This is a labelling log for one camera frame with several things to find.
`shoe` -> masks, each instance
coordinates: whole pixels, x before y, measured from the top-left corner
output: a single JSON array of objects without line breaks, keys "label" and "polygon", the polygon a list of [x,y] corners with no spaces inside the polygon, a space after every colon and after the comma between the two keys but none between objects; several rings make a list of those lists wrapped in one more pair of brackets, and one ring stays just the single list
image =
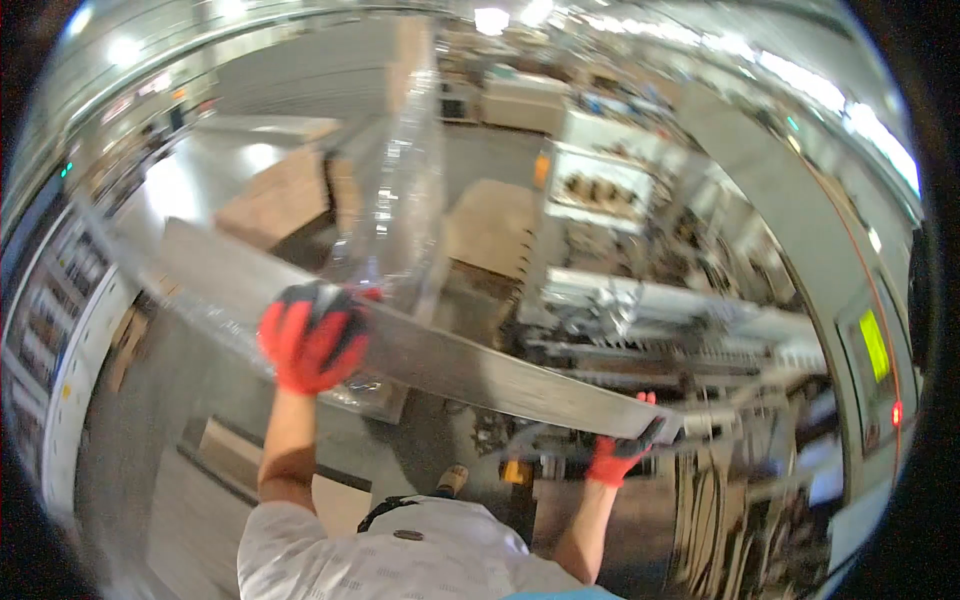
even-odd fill
[{"label": "shoe", "polygon": [[453,491],[453,495],[457,495],[467,483],[468,475],[469,471],[463,465],[454,465],[448,468],[440,476],[440,481],[437,482],[437,492]]}]

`blue fabric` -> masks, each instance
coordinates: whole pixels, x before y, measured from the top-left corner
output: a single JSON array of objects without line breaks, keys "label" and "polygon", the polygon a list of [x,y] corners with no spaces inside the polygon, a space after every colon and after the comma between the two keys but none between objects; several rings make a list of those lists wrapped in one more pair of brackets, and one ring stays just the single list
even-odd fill
[{"label": "blue fabric", "polygon": [[501,600],[623,600],[620,596],[614,596],[603,588],[592,586],[590,588],[574,589],[573,591],[560,591],[557,593],[534,593],[529,591],[520,591],[509,596],[504,596]]}]

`stainless steel surface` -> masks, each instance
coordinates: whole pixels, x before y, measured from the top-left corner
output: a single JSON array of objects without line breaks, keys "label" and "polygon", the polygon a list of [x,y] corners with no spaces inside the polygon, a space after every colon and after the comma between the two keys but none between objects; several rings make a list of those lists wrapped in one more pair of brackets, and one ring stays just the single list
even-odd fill
[{"label": "stainless steel surface", "polygon": [[[167,221],[160,243],[163,272],[211,306],[238,335],[252,340],[260,315],[288,285],[312,275],[213,231]],[[367,369],[436,396],[532,420],[635,437],[654,417],[667,418],[657,437],[669,444],[683,427],[670,409],[644,404],[569,379],[463,338],[424,327],[370,303]]]}]

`hand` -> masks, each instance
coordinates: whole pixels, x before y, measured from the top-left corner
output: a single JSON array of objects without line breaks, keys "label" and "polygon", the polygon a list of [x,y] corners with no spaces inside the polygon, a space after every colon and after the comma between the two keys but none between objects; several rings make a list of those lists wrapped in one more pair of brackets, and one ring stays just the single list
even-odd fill
[{"label": "hand", "polygon": [[[653,392],[640,393],[636,399],[641,402],[657,403]],[[587,470],[587,479],[611,488],[622,488],[623,477],[640,458],[650,450],[654,438],[663,428],[663,418],[656,417],[635,440],[615,440],[607,436],[597,436],[593,448],[593,460]]]},{"label": "hand", "polygon": [[[362,293],[379,300],[379,292]],[[276,368],[276,386],[315,396],[356,371],[367,350],[368,315],[340,286],[292,285],[264,313],[260,349]]]}]

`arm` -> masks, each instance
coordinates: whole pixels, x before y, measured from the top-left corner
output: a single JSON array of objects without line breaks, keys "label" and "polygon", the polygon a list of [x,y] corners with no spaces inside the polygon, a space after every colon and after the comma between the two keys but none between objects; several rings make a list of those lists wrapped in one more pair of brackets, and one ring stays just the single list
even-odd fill
[{"label": "arm", "polygon": [[256,478],[260,501],[284,500],[315,513],[317,394],[360,364],[367,348],[364,309],[333,285],[291,286],[264,313],[257,340],[276,368]]},{"label": "arm", "polygon": [[554,550],[553,560],[588,586],[596,582],[600,573],[607,522],[610,520],[616,490],[600,482],[587,480],[580,508]]},{"label": "arm", "polygon": [[[638,394],[636,399],[657,403],[653,393]],[[607,524],[616,493],[623,487],[623,478],[647,453],[662,427],[662,419],[653,419],[635,440],[597,437],[580,508],[560,538],[553,555],[553,560],[564,571],[585,585],[592,586],[600,574]]]},{"label": "arm", "polygon": [[256,477],[260,502],[286,500],[316,513],[311,495],[317,453],[316,396],[276,389]]}]

